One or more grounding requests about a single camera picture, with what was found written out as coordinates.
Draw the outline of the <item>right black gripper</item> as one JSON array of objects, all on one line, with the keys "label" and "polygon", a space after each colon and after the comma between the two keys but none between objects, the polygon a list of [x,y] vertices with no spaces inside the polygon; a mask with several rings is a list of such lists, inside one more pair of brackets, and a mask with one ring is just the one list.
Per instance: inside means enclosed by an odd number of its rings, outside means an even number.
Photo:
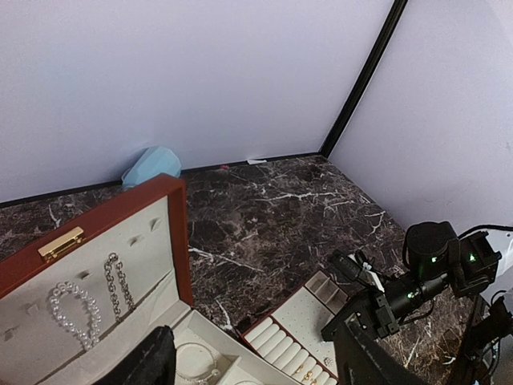
[{"label": "right black gripper", "polygon": [[478,225],[457,234],[447,222],[425,221],[406,231],[402,261],[407,271],[387,278],[381,288],[366,284],[324,326],[321,336],[332,341],[351,317],[372,339],[396,334],[413,322],[412,313],[446,288],[456,298],[481,294],[495,282],[501,253],[487,237],[499,225]]}]

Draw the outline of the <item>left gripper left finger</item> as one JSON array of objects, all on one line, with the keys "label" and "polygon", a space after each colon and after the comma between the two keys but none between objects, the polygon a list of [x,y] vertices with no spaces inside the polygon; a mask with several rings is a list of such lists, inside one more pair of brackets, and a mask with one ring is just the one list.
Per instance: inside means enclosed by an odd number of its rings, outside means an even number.
[{"label": "left gripper left finger", "polygon": [[96,385],[174,384],[176,346],[169,326],[156,327]]}]

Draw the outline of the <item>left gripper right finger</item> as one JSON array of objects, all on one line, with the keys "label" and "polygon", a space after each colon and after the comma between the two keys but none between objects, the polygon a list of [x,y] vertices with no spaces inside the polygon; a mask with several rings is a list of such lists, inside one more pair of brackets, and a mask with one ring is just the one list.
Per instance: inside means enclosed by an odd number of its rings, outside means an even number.
[{"label": "left gripper right finger", "polygon": [[352,322],[338,322],[332,337],[338,384],[426,384]]}]

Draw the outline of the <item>small red jewelry tray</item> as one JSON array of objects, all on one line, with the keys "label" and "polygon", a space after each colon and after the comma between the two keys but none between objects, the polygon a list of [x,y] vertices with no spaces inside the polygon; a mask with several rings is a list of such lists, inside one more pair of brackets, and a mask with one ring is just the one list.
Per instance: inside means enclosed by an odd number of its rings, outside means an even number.
[{"label": "small red jewelry tray", "polygon": [[301,384],[337,384],[333,343],[323,340],[321,330],[347,299],[319,270],[244,333],[243,340],[264,361]]}]

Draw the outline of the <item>large red jewelry box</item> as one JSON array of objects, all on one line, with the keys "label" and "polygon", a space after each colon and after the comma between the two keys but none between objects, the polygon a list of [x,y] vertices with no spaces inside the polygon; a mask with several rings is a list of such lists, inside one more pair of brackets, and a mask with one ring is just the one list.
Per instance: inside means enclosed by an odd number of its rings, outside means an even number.
[{"label": "large red jewelry box", "polygon": [[174,384],[286,384],[193,307],[185,183],[159,175],[1,264],[1,381],[95,384],[156,327]]}]

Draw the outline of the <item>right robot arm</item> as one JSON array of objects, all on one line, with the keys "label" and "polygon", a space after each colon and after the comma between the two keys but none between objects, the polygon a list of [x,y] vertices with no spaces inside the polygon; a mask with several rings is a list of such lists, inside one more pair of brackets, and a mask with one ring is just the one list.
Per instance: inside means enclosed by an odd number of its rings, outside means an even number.
[{"label": "right robot arm", "polygon": [[488,315],[476,319],[485,303],[481,294],[498,277],[503,255],[493,250],[491,230],[511,233],[506,225],[477,225],[457,234],[447,222],[425,221],[406,231],[402,262],[407,271],[386,277],[381,288],[364,283],[322,328],[334,345],[340,384],[421,384],[414,373],[377,344],[419,319],[415,311],[450,289],[456,298],[471,298],[474,309],[463,335],[449,384],[489,384],[500,360],[502,340],[512,333],[506,290],[487,303]]}]

